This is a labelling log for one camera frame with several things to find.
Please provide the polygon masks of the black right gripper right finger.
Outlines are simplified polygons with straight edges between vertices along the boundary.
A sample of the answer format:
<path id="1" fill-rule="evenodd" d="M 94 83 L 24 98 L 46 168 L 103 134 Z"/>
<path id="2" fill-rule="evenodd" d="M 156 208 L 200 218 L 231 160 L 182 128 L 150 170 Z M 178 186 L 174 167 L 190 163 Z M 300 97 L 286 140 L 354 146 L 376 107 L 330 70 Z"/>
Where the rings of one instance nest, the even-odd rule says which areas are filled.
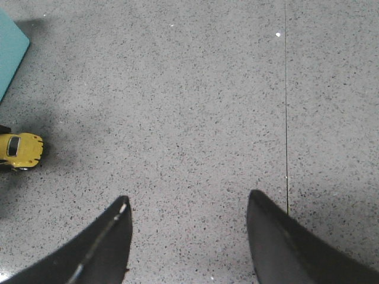
<path id="1" fill-rule="evenodd" d="M 259 283 L 378 283 L 377 271 L 307 231 L 262 191 L 250 192 L 246 225 Z"/>

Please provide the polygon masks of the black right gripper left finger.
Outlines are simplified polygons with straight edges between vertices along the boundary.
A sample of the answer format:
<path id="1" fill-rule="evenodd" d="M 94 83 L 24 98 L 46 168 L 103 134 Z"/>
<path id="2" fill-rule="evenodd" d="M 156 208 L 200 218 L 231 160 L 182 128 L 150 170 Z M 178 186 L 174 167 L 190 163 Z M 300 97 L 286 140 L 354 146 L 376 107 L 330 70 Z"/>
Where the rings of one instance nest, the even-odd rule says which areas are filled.
<path id="1" fill-rule="evenodd" d="M 133 233 L 127 196 L 119 196 L 75 238 L 5 283 L 122 283 Z"/>

